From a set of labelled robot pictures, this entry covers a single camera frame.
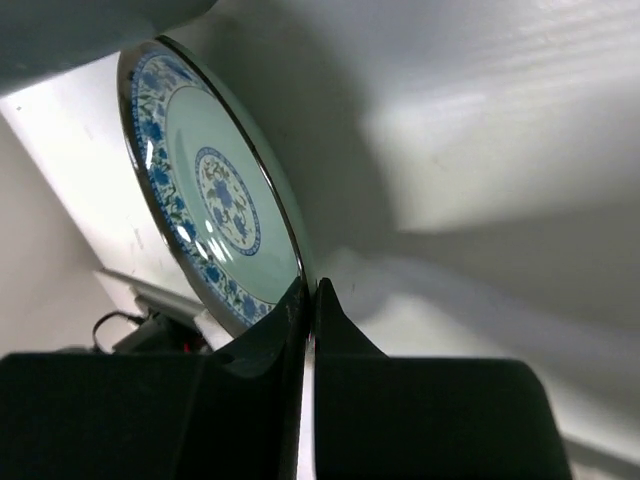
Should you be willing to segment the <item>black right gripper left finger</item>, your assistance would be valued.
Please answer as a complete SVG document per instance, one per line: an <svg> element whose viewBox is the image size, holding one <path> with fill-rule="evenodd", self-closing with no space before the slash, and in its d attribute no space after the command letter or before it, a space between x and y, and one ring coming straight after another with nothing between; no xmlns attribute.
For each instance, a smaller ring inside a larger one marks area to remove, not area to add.
<svg viewBox="0 0 640 480"><path fill-rule="evenodd" d="M211 354L13 353L5 479L292 479L306 288Z"/></svg>

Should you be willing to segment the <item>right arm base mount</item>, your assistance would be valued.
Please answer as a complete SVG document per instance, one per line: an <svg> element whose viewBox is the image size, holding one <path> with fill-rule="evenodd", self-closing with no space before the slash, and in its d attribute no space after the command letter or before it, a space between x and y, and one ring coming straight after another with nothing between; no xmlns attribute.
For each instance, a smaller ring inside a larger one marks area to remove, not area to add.
<svg viewBox="0 0 640 480"><path fill-rule="evenodd" d="M134 330L107 348L98 339L99 329L109 320L119 318L134 325ZM70 346L57 353L142 354L142 353L202 353L212 352L194 323L187 325L176 318L151 310L146 316L112 311L101 317L91 331L91 347Z"/></svg>

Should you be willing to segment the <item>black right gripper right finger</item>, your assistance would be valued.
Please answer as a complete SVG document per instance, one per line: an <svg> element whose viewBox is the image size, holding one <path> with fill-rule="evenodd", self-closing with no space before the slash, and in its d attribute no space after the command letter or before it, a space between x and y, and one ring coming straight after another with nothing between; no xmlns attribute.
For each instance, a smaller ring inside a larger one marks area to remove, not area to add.
<svg viewBox="0 0 640 480"><path fill-rule="evenodd" d="M568 479L546 391L514 359L392 357L315 300L314 462L320 479Z"/></svg>

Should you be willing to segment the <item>blue floral green plate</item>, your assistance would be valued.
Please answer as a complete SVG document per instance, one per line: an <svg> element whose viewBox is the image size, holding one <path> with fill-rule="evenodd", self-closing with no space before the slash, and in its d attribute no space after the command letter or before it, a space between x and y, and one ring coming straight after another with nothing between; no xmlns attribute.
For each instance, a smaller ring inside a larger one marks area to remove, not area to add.
<svg viewBox="0 0 640 480"><path fill-rule="evenodd" d="M313 256L291 184L231 89L166 36L121 51L116 85L139 188L211 314L239 335L291 286L312 291Z"/></svg>

